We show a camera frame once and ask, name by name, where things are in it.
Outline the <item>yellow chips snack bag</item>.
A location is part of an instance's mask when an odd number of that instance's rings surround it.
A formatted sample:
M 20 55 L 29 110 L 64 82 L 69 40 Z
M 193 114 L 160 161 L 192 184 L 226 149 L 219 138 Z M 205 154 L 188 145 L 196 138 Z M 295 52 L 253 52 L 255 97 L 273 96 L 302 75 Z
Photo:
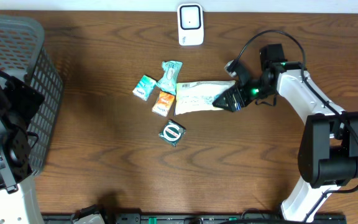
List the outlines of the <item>yellow chips snack bag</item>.
M 177 83 L 175 115 L 221 110 L 213 102 L 235 83 L 235 80 Z

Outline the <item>teal wrapper packet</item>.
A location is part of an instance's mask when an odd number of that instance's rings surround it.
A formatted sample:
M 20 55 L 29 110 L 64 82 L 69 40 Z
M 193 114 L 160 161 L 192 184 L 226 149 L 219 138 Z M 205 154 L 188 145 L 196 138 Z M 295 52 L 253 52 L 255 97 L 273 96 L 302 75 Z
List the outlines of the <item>teal wrapper packet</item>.
M 163 77 L 157 82 L 157 86 L 164 92 L 176 95 L 178 74 L 183 66 L 179 61 L 162 62 Z

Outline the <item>orange tissue pack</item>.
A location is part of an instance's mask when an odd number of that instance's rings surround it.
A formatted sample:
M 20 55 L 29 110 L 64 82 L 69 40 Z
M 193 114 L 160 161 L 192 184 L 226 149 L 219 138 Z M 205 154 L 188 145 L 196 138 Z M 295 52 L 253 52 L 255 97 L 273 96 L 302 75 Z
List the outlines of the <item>orange tissue pack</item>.
M 169 114 L 170 108 L 175 101 L 175 95 L 160 91 L 157 101 L 152 107 L 152 112 L 166 117 Z

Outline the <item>dark green round-logo packet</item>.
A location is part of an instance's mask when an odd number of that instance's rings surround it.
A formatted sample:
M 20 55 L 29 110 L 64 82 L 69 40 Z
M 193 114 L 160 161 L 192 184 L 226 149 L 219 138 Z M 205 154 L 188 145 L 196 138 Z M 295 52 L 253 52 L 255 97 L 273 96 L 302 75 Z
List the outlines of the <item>dark green round-logo packet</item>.
M 185 133 L 186 129 L 182 125 L 170 119 L 158 134 L 158 136 L 165 142 L 169 143 L 171 146 L 176 147 Z

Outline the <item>teal tissue pack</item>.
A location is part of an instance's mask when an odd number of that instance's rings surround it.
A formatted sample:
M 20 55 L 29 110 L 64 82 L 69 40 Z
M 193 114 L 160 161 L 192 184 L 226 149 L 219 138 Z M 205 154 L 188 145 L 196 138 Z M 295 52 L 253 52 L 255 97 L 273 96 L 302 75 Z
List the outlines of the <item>teal tissue pack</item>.
M 144 101 L 149 99 L 149 96 L 152 94 L 157 81 L 147 75 L 144 75 L 136 87 L 133 89 L 133 94 Z

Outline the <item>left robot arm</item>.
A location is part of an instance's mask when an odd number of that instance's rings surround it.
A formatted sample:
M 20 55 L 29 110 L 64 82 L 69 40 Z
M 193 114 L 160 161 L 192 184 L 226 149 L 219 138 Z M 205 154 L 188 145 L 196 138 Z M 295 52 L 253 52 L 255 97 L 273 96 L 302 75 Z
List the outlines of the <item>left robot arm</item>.
M 28 127 L 44 96 L 0 70 L 0 223 L 43 223 L 30 165 Z

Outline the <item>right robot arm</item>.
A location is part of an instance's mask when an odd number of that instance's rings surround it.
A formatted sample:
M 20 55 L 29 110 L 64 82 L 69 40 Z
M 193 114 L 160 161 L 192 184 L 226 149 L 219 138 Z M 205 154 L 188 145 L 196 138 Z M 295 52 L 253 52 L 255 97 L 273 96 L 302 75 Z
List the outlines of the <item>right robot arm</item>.
M 280 211 L 284 220 L 311 223 L 330 195 L 358 190 L 358 112 L 331 101 L 311 79 L 305 61 L 288 61 L 281 44 L 262 47 L 259 56 L 258 79 L 239 59 L 225 65 L 238 80 L 213 106 L 236 112 L 251 103 L 263 104 L 270 95 L 289 102 L 305 127 L 298 151 L 300 178 Z

